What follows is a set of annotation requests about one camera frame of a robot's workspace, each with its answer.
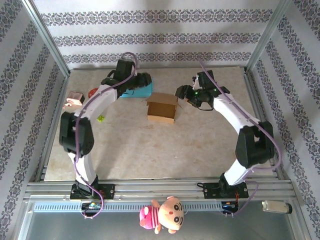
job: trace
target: pink toy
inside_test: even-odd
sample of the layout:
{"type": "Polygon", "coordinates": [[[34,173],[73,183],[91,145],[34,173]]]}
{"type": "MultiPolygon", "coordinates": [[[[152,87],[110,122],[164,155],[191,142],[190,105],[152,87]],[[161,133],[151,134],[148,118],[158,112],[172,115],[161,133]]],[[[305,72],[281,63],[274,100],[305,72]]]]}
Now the pink toy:
{"type": "Polygon", "coordinates": [[[145,206],[140,211],[140,226],[145,229],[155,229],[159,224],[159,207],[145,206]]]}
{"type": "Polygon", "coordinates": [[[66,101],[67,103],[65,104],[65,106],[67,107],[71,107],[72,105],[82,106],[82,104],[85,101],[85,97],[80,92],[71,91],[69,92],[69,95],[66,97],[66,101]]]}
{"type": "Polygon", "coordinates": [[[156,200],[151,201],[152,206],[145,206],[140,211],[140,226],[145,229],[154,229],[155,234],[161,230],[161,226],[168,228],[168,232],[174,234],[184,222],[184,209],[178,198],[169,196],[160,205],[156,200]]]}

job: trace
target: white wall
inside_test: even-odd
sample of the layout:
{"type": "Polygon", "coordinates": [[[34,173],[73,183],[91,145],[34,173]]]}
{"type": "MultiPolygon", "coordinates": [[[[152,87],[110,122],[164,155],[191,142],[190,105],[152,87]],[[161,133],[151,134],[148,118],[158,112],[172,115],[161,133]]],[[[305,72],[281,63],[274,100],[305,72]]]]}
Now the white wall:
{"type": "Polygon", "coordinates": [[[0,239],[11,239],[64,76],[19,0],[0,2],[0,239]]]}
{"type": "Polygon", "coordinates": [[[69,68],[245,66],[279,0],[35,0],[69,68]]]}
{"type": "Polygon", "coordinates": [[[319,2],[291,2],[252,71],[312,239],[320,239],[319,2]]]}

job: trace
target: plush doll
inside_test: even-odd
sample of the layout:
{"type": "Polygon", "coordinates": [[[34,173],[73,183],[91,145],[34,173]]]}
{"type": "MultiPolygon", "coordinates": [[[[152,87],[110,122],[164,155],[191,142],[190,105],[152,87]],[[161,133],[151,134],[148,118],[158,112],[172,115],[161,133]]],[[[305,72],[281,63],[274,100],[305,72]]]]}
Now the plush doll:
{"type": "Polygon", "coordinates": [[[168,229],[169,233],[174,234],[184,222],[184,209],[178,198],[169,196],[160,205],[156,200],[151,201],[152,206],[145,206],[140,211],[140,226],[145,229],[154,229],[158,234],[161,226],[168,229]]]}

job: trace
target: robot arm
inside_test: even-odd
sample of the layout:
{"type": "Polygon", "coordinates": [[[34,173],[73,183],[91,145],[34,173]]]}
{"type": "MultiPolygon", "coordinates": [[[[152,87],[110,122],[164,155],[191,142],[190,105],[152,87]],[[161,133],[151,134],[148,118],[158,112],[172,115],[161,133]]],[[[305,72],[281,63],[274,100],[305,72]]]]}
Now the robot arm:
{"type": "MultiPolygon", "coordinates": [[[[214,78],[212,70],[208,71],[214,78]]],[[[259,129],[240,113],[242,110],[252,121],[260,125],[271,136],[273,128],[269,122],[261,122],[257,118],[246,112],[233,98],[229,90],[221,87],[226,96],[222,94],[216,86],[207,77],[205,72],[199,72],[197,77],[193,78],[194,85],[184,85],[176,90],[175,95],[180,98],[186,98],[188,103],[200,109],[202,103],[208,103],[210,110],[215,109],[222,114],[225,119],[233,126],[238,134],[238,140],[235,148],[236,160],[229,170],[220,177],[220,187],[225,190],[230,186],[241,184],[245,176],[261,164],[274,156],[274,145],[259,129]]]]}
{"type": "Polygon", "coordinates": [[[133,75],[135,64],[131,60],[120,59],[117,62],[116,70],[110,72],[108,77],[102,80],[100,87],[91,97],[94,101],[87,101],[76,112],[64,112],[61,116],[59,143],[68,152],[72,163],[75,164],[76,181],[72,191],[77,191],[82,196],[93,198],[94,192],[88,184],[99,189],[98,177],[91,161],[91,150],[94,146],[94,135],[92,123],[98,116],[113,102],[115,102],[127,90],[142,88],[152,81],[148,73],[135,73],[125,83],[120,82],[133,75]],[[79,158],[76,159],[76,121],[78,123],[79,158]]]}

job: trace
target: small yellow object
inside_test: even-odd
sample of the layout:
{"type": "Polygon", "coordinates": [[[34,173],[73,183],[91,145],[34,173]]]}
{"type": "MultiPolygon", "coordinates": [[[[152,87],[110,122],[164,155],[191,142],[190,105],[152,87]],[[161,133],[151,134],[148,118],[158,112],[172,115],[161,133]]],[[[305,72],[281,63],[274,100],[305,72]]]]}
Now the small yellow object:
{"type": "Polygon", "coordinates": [[[105,120],[105,117],[104,116],[98,116],[97,120],[102,123],[104,120],[105,120]]]}

